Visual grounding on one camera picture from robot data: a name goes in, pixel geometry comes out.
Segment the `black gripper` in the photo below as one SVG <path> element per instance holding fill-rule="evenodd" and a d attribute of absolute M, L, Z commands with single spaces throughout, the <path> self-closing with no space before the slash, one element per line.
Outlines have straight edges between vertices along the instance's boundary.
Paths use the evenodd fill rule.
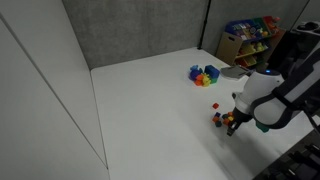
<path fill-rule="evenodd" d="M 227 135 L 232 136 L 235 130 L 237 130 L 242 123 L 249 122 L 252 119 L 252 116 L 250 114 L 245 114 L 235 108 L 233 110 L 233 116 L 234 116 L 234 121 L 233 125 L 230 125 L 227 129 Z"/>

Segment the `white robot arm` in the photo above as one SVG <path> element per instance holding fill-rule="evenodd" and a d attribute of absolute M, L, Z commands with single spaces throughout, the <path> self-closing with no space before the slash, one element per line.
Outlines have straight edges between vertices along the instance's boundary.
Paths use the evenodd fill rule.
<path fill-rule="evenodd" d="M 227 135 L 232 136 L 243 124 L 253 119 L 261 131 L 286 127 L 303 112 L 316 131 L 312 118 L 319 106 L 320 54 L 316 49 L 286 78 L 279 71 L 255 71 L 241 92 L 232 94 L 235 107 L 234 120 L 228 124 Z"/>

